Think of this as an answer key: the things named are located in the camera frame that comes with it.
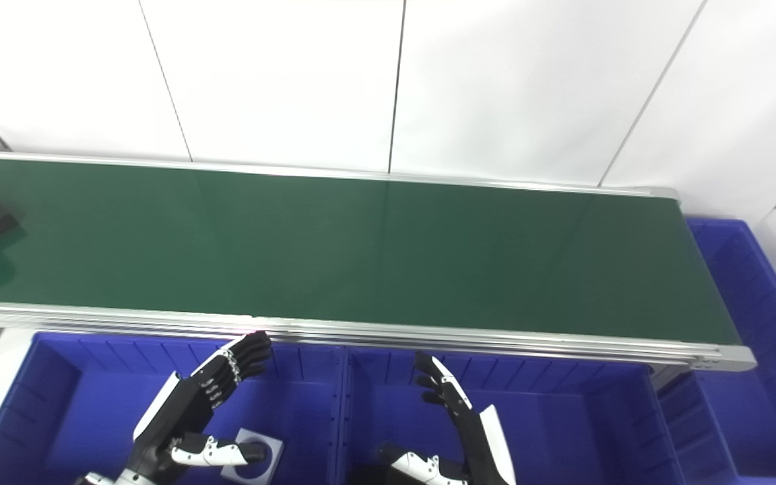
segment robot finger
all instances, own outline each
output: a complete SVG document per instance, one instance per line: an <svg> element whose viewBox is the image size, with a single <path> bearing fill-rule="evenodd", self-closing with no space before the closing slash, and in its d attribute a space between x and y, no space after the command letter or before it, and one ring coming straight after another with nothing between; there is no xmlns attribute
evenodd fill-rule
<svg viewBox="0 0 776 485"><path fill-rule="evenodd" d="M175 463L188 466L244 466L268 457L261 443L235 443L231 439L215 439L198 433L185 433L181 442L172 448L170 456Z"/></svg>

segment blue storage crate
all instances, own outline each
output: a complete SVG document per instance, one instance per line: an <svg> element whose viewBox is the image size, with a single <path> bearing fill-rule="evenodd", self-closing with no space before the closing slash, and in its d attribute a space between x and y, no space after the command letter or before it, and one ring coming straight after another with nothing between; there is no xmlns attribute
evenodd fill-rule
<svg viewBox="0 0 776 485"><path fill-rule="evenodd" d="M71 485L87 472L117 477L133 427L169 374L190 375L223 343L37 335L0 410L0 485ZM264 374L240 384L206 433L234 439L245 427L283 440L277 485L335 482L344 352L275 344ZM219 469L191 469L179 483L230 482Z"/></svg>
<svg viewBox="0 0 776 485"><path fill-rule="evenodd" d="M371 482L385 441L462 461L444 408L424 403L413 353L350 350L338 470ZM640 365L510 356L439 356L478 411L494 404L518 484L682 483L649 371Z"/></svg>
<svg viewBox="0 0 776 485"><path fill-rule="evenodd" d="M684 478L703 485L776 483L776 275L745 223L688 224L758 366L695 372L661 397Z"/></svg>

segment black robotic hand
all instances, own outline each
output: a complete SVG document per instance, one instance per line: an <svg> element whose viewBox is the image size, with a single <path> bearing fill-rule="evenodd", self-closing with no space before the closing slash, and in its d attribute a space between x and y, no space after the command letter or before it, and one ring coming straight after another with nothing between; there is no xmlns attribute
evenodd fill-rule
<svg viewBox="0 0 776 485"><path fill-rule="evenodd" d="M384 444L379 459L396 470L389 481L427 485L515 485L514 465L494 406L478 414L449 369L433 356L416 352L416 383L427 387L425 402L444 406L463 445L465 463L426 457L398 445Z"/></svg>
<svg viewBox="0 0 776 485"><path fill-rule="evenodd" d="M186 379L173 372L133 430L133 448L118 479L89 473L74 485L169 485L191 466L265 460L262 444L237 444L202 432L238 383L265 370L262 362L269 356L271 339L258 331L224 345Z"/></svg>

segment robotic hand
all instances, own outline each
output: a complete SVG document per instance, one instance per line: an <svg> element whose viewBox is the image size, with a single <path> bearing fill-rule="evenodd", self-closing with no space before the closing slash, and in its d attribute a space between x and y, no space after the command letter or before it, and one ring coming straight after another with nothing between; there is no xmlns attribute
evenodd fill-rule
<svg viewBox="0 0 776 485"><path fill-rule="evenodd" d="M401 480L397 481L427 485L515 485L514 464L496 408L489 406L480 414L475 412L457 379L433 356L416 353L415 368L424 372L416 377L416 383L430 389L422 394L424 402L444 406L449 412L463 445L465 464L440 459L438 455L423 457L397 445L381 445L377 455L401 474Z"/></svg>
<svg viewBox="0 0 776 485"><path fill-rule="evenodd" d="M238 383L265 370L262 362L269 356L271 340L258 331L224 345L186 379L173 372L136 424L133 448L118 479L89 473L74 485L169 485L191 466L265 460L265 445L238 444L202 432Z"/></svg>

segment white wall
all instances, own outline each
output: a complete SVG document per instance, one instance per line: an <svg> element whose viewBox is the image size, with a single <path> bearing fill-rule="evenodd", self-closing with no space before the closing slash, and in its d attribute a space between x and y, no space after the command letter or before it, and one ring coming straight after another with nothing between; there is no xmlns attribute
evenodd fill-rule
<svg viewBox="0 0 776 485"><path fill-rule="evenodd" d="M393 172L594 185L699 0L409 0Z"/></svg>
<svg viewBox="0 0 776 485"><path fill-rule="evenodd" d="M384 171L403 0L142 0L194 160Z"/></svg>
<svg viewBox="0 0 776 485"><path fill-rule="evenodd" d="M132 0L0 0L0 135L15 151L186 160Z"/></svg>
<svg viewBox="0 0 776 485"><path fill-rule="evenodd" d="M604 185L663 185L685 212L776 204L776 1L710 0Z"/></svg>

